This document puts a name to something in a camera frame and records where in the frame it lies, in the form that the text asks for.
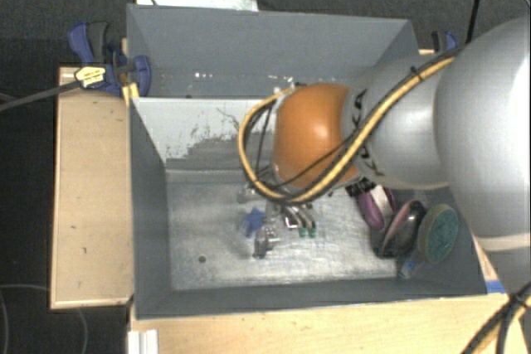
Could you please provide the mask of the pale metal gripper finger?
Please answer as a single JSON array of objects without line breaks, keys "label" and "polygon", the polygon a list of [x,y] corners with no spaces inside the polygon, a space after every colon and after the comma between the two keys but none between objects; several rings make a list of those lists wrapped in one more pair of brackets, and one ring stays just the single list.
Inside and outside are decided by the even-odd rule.
[{"label": "pale metal gripper finger", "polygon": [[265,202],[267,199],[255,188],[244,187],[236,194],[236,201],[238,204],[246,204],[248,202]]},{"label": "pale metal gripper finger", "polygon": [[254,239],[253,257],[264,259],[280,242],[278,230],[274,225],[264,225],[256,233]]}]

